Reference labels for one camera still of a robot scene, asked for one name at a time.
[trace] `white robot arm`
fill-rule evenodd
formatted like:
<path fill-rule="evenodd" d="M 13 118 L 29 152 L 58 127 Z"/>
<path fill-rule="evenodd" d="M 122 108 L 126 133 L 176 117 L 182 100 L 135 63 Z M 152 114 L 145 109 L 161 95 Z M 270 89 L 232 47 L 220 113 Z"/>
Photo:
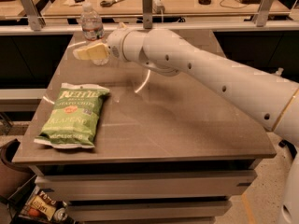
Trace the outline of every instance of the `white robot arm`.
<path fill-rule="evenodd" d="M 113 56 L 165 76 L 184 72 L 299 147 L 299 84 L 200 50 L 166 29 L 122 28 L 107 39 Z M 278 224 L 299 223 L 299 158 L 293 162 Z"/>

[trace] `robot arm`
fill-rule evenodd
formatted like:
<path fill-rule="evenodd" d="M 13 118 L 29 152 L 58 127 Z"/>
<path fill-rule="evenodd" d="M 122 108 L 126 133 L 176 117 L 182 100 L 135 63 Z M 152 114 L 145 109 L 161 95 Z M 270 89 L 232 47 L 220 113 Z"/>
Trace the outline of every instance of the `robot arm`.
<path fill-rule="evenodd" d="M 184 72 L 299 146 L 299 84 L 198 49 L 166 29 L 121 28 L 107 39 L 113 56 L 165 76 Z"/>

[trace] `bottle cap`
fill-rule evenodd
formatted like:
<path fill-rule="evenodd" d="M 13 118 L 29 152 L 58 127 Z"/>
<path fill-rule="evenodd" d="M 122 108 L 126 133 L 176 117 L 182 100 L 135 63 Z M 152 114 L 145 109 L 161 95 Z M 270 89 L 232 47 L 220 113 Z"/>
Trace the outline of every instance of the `bottle cap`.
<path fill-rule="evenodd" d="M 89 2 L 84 3 L 84 4 L 82 5 L 82 7 L 83 7 L 83 10 L 84 10 L 84 11 L 92 11 L 92 10 L 93 10 L 93 6 L 92 6 L 92 4 L 89 3 Z"/>

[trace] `snack package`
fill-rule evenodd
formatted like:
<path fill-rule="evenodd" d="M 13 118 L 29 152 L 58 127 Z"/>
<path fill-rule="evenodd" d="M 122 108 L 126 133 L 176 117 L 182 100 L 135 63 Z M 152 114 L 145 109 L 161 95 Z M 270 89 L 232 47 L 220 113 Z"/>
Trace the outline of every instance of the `snack package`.
<path fill-rule="evenodd" d="M 35 142 L 55 148 L 93 148 L 104 98 L 109 89 L 63 83 L 50 118 Z"/>

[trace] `water bottle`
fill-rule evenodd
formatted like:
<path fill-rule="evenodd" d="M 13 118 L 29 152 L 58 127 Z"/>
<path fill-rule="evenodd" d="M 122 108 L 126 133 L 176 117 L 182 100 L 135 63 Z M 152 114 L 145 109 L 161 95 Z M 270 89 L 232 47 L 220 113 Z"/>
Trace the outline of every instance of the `water bottle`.
<path fill-rule="evenodd" d="M 82 7 L 82 30 L 86 40 L 94 41 L 97 39 L 101 39 L 104 35 L 101 16 L 93 9 L 91 3 L 84 3 Z"/>

